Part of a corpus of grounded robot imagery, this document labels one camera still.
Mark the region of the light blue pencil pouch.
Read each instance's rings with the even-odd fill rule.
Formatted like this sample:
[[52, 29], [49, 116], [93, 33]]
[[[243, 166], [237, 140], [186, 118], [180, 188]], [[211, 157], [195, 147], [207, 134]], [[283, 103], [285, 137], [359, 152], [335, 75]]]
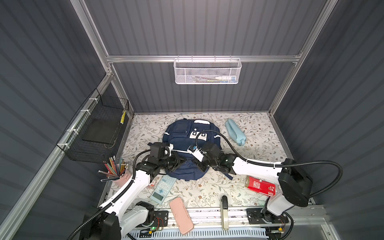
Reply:
[[246, 144], [247, 137], [245, 133], [239, 128], [239, 126], [232, 120], [228, 119], [225, 122], [226, 129], [229, 136], [238, 146], [244, 146]]

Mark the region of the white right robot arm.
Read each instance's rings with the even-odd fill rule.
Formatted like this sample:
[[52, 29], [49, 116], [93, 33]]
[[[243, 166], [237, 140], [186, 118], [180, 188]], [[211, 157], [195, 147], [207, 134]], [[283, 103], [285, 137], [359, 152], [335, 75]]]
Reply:
[[[226, 174], [246, 175], [275, 185], [275, 194], [268, 197], [260, 213], [267, 223], [272, 223], [295, 206], [307, 207], [310, 198], [334, 187], [343, 175], [342, 166], [333, 161], [297, 163], [293, 159], [286, 159], [284, 162], [263, 162], [243, 157], [233, 146], [230, 147], [233, 152], [226, 154], [214, 143], [201, 145], [199, 137], [205, 133], [199, 132], [194, 145], [188, 148], [188, 153], [197, 159], [199, 167], [211, 167]], [[312, 193], [313, 179], [304, 169], [309, 165], [331, 165], [338, 169], [338, 173], [330, 184]]]

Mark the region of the navy blue student backpack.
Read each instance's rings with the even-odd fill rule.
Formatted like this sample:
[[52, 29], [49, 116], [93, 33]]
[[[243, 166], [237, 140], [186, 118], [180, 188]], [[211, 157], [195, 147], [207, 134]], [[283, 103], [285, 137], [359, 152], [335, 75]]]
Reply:
[[202, 178], [207, 170], [201, 171], [193, 162], [194, 156], [188, 153], [188, 148], [195, 145], [203, 147], [205, 143], [214, 143], [221, 147], [221, 137], [218, 135], [220, 129], [207, 120], [177, 120], [170, 124], [163, 135], [163, 143], [172, 144], [174, 150], [186, 161], [176, 170], [166, 174], [172, 178], [185, 181], [196, 181]]

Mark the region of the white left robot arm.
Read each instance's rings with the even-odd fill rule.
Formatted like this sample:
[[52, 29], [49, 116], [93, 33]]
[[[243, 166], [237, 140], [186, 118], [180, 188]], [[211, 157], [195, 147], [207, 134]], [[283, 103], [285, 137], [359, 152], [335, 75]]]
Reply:
[[129, 181], [111, 198], [101, 204], [97, 211], [83, 221], [68, 237], [79, 235], [80, 240], [120, 240], [133, 228], [146, 222], [152, 207], [139, 204], [126, 214], [138, 194], [145, 189], [161, 170], [172, 172], [187, 161], [173, 149], [172, 144], [149, 143], [150, 149], [137, 154], [133, 161], [133, 173]]

